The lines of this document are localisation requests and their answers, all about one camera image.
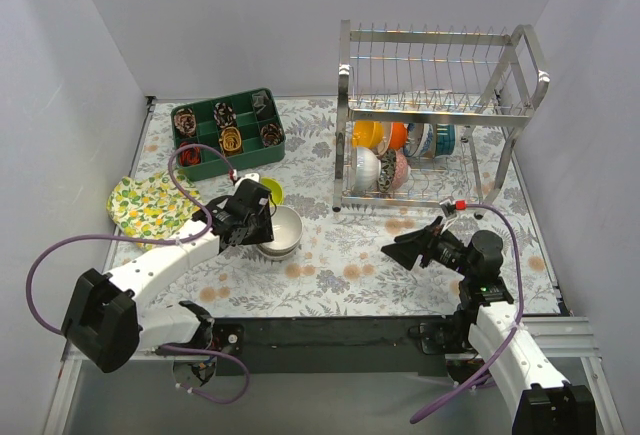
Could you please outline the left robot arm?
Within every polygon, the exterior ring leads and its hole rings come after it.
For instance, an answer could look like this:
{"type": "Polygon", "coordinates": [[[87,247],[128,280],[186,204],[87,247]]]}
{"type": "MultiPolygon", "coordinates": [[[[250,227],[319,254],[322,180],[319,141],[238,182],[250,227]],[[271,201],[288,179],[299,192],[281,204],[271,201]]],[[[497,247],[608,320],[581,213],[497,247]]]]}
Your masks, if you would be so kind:
{"type": "Polygon", "coordinates": [[[176,240],[102,274],[82,274],[63,325],[65,338],[102,372],[123,366],[138,350],[164,355],[174,346],[193,355],[213,342],[213,316],[192,301],[152,309],[150,303],[190,269],[232,246],[273,240],[271,191],[251,173],[229,197],[218,197],[196,212],[176,240]]]}

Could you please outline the light blue white bowl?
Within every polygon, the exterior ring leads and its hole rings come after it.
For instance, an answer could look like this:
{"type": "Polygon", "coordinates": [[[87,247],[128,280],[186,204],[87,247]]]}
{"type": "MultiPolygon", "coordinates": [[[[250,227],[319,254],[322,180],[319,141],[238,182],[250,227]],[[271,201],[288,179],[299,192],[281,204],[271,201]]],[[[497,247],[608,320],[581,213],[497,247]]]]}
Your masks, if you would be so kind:
{"type": "Polygon", "coordinates": [[[295,249],[302,238],[303,223],[299,214],[290,207],[280,205],[271,218],[273,240],[258,247],[267,253],[284,254],[295,249]]]}

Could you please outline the lime green bowl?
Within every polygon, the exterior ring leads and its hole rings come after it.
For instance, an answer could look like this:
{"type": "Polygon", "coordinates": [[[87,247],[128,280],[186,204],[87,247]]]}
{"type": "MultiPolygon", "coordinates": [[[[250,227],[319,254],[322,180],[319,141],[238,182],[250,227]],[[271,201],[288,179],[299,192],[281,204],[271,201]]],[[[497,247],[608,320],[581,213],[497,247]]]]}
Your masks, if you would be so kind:
{"type": "Polygon", "coordinates": [[[279,206],[279,205],[281,205],[283,203],[284,195],[283,195],[283,192],[281,190],[273,190],[271,192],[271,195],[272,195],[273,203],[276,206],[279,206]]]}
{"type": "Polygon", "coordinates": [[[283,192],[282,186],[274,179],[268,177],[262,177],[260,179],[260,183],[267,187],[271,192],[273,190],[281,190],[283,192]]]}

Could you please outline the dark floral pink bowl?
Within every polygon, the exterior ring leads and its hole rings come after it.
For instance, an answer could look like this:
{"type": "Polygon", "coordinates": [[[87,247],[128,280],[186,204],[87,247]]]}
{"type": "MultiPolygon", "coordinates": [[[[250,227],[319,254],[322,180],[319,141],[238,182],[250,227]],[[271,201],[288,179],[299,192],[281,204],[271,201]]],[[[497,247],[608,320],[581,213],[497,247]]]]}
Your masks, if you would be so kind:
{"type": "Polygon", "coordinates": [[[402,151],[389,149],[382,155],[380,161],[378,189],[381,193],[395,191],[408,181],[410,166],[402,151]]]}

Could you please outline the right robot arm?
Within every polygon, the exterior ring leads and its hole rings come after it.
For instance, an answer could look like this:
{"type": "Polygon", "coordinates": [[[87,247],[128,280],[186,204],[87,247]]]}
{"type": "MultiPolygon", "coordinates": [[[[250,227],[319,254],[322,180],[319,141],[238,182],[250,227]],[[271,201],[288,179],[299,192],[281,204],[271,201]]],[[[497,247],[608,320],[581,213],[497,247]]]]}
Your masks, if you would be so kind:
{"type": "Polygon", "coordinates": [[[437,262],[462,275],[451,328],[427,329],[423,335],[444,350],[477,352],[484,364],[461,385],[470,388],[491,375],[509,409],[512,433],[596,433],[596,406],[589,389],[571,384],[521,324],[522,315],[501,277],[499,235],[479,230],[463,243],[436,219],[381,250],[406,269],[437,262]]]}

